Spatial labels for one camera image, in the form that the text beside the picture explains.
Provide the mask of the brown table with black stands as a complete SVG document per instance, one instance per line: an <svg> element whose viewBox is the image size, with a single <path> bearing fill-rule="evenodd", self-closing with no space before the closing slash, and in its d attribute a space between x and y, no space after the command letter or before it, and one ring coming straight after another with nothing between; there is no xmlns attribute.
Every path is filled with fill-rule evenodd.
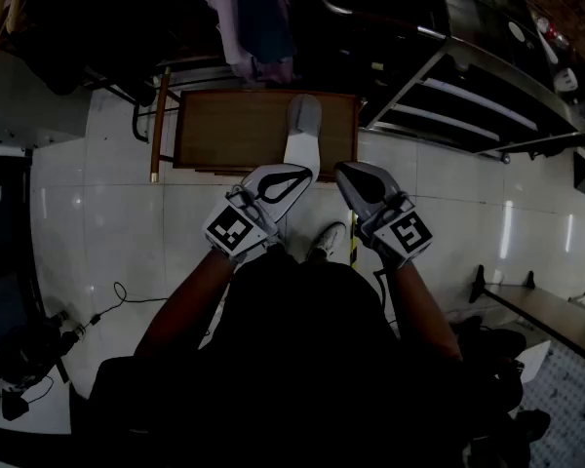
<svg viewBox="0 0 585 468"><path fill-rule="evenodd" d="M519 285L489 283L482 264L477 267L469 303L485 296L546 332L585 360L585 305L564 300L537 287L529 271Z"/></svg>

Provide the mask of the white sneaker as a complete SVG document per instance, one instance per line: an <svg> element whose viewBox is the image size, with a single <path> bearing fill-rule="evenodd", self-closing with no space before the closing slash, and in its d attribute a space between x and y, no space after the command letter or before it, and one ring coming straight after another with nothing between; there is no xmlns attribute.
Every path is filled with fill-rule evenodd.
<svg viewBox="0 0 585 468"><path fill-rule="evenodd" d="M341 221L328 225L312 242L306 261L328 260L333 252L340 246L347 233L346 225Z"/></svg>

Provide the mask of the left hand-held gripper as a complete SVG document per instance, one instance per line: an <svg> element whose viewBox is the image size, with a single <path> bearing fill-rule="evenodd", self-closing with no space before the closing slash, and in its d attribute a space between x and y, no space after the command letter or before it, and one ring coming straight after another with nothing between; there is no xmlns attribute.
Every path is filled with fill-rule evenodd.
<svg viewBox="0 0 585 468"><path fill-rule="evenodd" d="M232 262L278 233L283 218L313 181L310 169L294 164L262 165L220 199L203 225L206 239Z"/></svg>

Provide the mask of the person's left forearm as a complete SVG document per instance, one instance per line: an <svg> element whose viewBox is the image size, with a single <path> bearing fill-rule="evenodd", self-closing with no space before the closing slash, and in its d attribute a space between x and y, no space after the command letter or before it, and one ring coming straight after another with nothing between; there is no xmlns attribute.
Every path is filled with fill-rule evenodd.
<svg viewBox="0 0 585 468"><path fill-rule="evenodd" d="M198 349L236 266L221 251L210 250L157 312L135 355L169 359Z"/></svg>

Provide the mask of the dark hanging clothes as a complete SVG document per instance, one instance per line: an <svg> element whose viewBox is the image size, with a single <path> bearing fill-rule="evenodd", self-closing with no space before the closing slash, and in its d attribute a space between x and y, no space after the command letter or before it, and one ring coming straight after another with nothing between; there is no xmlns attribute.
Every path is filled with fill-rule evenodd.
<svg viewBox="0 0 585 468"><path fill-rule="evenodd" d="M20 15L11 47L62 96L91 70L146 106L160 63L222 52L205 0L23 0Z"/></svg>

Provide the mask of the wooden box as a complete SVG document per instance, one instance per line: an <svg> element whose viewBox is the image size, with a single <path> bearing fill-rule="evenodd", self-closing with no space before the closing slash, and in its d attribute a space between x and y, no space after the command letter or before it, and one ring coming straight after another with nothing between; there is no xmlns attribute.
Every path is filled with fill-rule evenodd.
<svg viewBox="0 0 585 468"><path fill-rule="evenodd" d="M284 161L293 90L183 91L176 119L173 166L240 175ZM353 96L311 94L321 103L318 180L332 182L333 167L355 161L359 102Z"/></svg>

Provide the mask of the person's right forearm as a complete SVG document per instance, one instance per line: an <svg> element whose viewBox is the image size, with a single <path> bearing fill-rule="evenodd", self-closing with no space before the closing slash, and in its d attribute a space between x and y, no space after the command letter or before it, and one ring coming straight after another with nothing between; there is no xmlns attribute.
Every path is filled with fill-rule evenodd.
<svg viewBox="0 0 585 468"><path fill-rule="evenodd" d="M401 340L419 355L461 362L457 338L415 266L381 261Z"/></svg>

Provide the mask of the purple hanging garment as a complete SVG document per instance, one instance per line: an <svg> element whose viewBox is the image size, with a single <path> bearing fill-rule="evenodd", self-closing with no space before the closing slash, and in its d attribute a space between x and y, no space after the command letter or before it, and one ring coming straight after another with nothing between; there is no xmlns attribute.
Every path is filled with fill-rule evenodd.
<svg viewBox="0 0 585 468"><path fill-rule="evenodd" d="M296 46L290 0L205 0L218 18L225 60L250 83L289 84Z"/></svg>

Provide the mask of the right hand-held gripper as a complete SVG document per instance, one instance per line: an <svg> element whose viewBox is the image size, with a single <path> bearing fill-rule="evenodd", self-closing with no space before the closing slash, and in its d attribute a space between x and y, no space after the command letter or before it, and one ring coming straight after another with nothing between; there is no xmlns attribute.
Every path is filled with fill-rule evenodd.
<svg viewBox="0 0 585 468"><path fill-rule="evenodd" d="M368 218L358 226L358 237L381 259L400 268L431 245L433 235L410 196L400 192L386 170L363 162L339 162L334 176L349 208L357 216ZM384 202L371 215L371 204Z"/></svg>

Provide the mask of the black clothes rack frame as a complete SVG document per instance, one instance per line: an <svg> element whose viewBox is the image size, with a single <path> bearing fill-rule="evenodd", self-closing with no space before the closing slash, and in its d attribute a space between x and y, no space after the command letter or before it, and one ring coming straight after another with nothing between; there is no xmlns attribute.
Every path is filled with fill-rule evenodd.
<svg viewBox="0 0 585 468"><path fill-rule="evenodd" d="M163 61L152 70L150 77L142 81L144 87L153 90L158 96L162 90L163 75L167 69L171 73L163 116L178 111L181 93L184 91L240 89L249 86L248 82L234 74L232 67L225 63L224 57L203 56ZM81 85L91 92L107 91L130 104L133 107L133 136L144 143L152 141L153 136L141 126L141 122L156 115L157 96L151 104L145 106L109 78L93 72L89 67L83 72Z"/></svg>

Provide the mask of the white bottle with red cap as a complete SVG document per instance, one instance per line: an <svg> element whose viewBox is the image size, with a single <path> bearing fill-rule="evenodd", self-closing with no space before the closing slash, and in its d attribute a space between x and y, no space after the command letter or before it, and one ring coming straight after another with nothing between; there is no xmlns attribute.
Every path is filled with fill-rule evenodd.
<svg viewBox="0 0 585 468"><path fill-rule="evenodd" d="M555 53L554 49L550 45L549 41L547 40L547 33L550 30L550 22L543 17L535 16L534 18L535 25L537 28L537 32L542 43L542 46L546 52L548 60L552 63L557 65L559 63L559 58Z"/></svg>

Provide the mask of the black equipment pile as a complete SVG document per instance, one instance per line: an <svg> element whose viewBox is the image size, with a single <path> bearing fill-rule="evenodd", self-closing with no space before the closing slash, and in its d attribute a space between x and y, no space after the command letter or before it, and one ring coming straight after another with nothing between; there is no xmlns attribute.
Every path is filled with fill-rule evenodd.
<svg viewBox="0 0 585 468"><path fill-rule="evenodd" d="M30 406L44 398L26 399L24 394L58 370L67 379L62 358L86 334L86 326L72 321L64 311L30 324L16 326L0 341L0 411L7 421L28 413Z"/></svg>

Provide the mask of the wooden pole with metal foot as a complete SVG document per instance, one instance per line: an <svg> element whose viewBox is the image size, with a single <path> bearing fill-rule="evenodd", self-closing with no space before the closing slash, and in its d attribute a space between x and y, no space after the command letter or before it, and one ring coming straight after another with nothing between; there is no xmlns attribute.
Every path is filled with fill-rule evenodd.
<svg viewBox="0 0 585 468"><path fill-rule="evenodd" d="M150 160L150 182L158 183L160 180L160 155L162 132L164 125L165 109L167 104L167 94L170 84L172 71L167 67L164 71L160 90L157 98L157 105L155 111L154 130L152 136L151 160Z"/></svg>

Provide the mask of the white board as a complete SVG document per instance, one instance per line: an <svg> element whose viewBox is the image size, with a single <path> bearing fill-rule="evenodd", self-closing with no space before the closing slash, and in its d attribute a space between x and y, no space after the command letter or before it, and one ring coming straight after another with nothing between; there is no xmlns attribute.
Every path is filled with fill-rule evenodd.
<svg viewBox="0 0 585 468"><path fill-rule="evenodd" d="M522 365L520 376L522 384L529 383L536 378L548 355L550 346L550 340L542 341L530 346L516 358L516 360Z"/></svg>

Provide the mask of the white sock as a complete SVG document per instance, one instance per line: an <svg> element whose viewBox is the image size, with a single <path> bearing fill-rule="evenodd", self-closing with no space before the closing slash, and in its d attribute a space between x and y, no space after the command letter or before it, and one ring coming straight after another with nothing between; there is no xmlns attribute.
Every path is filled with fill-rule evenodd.
<svg viewBox="0 0 585 468"><path fill-rule="evenodd" d="M313 182L318 179L321 165L319 149L321 122L322 106L315 97L301 94L290 101L284 162L309 169Z"/></svg>

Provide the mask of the person's black clothing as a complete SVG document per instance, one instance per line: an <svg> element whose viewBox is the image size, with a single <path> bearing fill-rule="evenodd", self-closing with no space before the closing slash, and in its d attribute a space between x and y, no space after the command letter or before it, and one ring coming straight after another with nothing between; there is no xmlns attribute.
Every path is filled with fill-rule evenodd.
<svg viewBox="0 0 585 468"><path fill-rule="evenodd" d="M350 266L274 246L198 349L100 365L91 435L124 468L526 468L495 376L462 358L408 347Z"/></svg>

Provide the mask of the patterned floor mat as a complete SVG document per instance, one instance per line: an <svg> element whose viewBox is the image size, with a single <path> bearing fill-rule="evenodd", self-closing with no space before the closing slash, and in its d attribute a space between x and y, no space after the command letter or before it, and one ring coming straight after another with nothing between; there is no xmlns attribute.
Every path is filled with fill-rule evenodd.
<svg viewBox="0 0 585 468"><path fill-rule="evenodd" d="M585 359L554 340L535 378L524 385L520 410L551 416L530 445L529 468L585 468Z"/></svg>

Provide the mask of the black bag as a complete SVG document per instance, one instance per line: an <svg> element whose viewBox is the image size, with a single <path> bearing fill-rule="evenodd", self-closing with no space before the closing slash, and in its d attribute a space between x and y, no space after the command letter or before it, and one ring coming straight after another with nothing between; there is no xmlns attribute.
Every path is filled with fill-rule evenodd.
<svg viewBox="0 0 585 468"><path fill-rule="evenodd" d="M483 358L515 359L527 348L526 338L517 331L492 329L479 315L450 323L462 356L474 361Z"/></svg>

